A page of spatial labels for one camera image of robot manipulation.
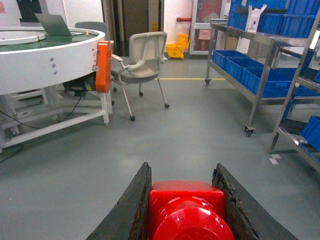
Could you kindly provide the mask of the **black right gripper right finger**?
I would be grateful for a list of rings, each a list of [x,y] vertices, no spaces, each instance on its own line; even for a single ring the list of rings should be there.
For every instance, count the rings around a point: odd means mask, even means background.
[[[225,193],[226,223],[236,240],[296,240],[240,182],[218,163],[212,185]]]

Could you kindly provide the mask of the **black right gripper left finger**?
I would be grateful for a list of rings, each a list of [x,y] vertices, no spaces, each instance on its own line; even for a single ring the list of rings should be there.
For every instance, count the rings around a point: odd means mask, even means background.
[[[88,240],[147,240],[152,169],[144,162],[115,206]]]

